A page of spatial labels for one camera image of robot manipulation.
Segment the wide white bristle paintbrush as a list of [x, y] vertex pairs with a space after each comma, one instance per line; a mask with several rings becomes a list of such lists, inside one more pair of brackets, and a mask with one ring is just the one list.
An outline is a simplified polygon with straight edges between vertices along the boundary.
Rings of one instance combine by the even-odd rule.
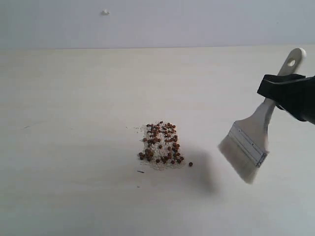
[[[304, 49], [291, 50], [277, 75], [297, 74], [305, 57]], [[276, 103], [264, 97], [264, 101], [251, 116], [233, 123], [218, 146], [226, 160], [247, 184], [253, 183], [258, 169], [269, 154], [268, 127], [275, 108], [278, 108]]]

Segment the brown pellets and rice pile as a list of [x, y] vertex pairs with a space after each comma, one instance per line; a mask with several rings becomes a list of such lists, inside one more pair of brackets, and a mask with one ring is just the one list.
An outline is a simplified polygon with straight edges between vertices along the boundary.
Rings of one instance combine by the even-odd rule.
[[139, 164], [158, 171], [185, 165], [193, 167], [193, 162], [184, 156], [175, 124], [161, 120], [135, 127], [135, 130], [142, 135], [143, 148], [136, 155]]

